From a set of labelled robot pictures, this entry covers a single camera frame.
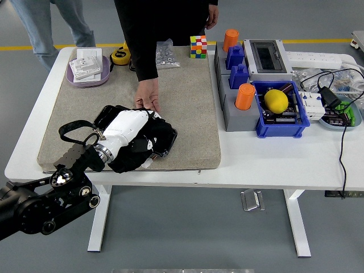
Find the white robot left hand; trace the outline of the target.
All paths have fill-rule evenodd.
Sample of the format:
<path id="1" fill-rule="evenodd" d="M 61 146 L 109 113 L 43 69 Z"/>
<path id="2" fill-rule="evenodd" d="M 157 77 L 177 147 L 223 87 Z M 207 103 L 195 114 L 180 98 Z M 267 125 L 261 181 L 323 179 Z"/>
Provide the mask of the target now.
<path id="1" fill-rule="evenodd" d="M 152 110 L 121 111 L 103 132 L 105 139 L 96 145 L 106 154 L 106 162 L 112 162 L 118 155 L 119 149 L 128 146 L 151 118 L 160 118 L 160 115 Z"/>

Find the person's right hand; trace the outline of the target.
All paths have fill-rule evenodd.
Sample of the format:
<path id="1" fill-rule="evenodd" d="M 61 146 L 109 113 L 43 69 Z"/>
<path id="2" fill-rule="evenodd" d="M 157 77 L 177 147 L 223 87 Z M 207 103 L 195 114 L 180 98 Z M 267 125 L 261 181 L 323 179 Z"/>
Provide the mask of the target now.
<path id="1" fill-rule="evenodd" d="M 137 109 L 145 108 L 160 112 L 158 78 L 139 82 L 134 103 Z"/>

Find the person's left hand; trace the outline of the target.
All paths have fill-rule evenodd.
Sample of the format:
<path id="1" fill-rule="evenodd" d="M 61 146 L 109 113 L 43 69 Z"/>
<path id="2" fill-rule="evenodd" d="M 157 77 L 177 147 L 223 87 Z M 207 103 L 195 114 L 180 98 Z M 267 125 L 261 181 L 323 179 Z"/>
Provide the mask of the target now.
<path id="1" fill-rule="evenodd" d="M 219 9 L 217 5 L 209 4 L 209 14 L 206 20 L 205 29 L 210 30 L 213 28 L 217 22 L 219 17 Z"/>

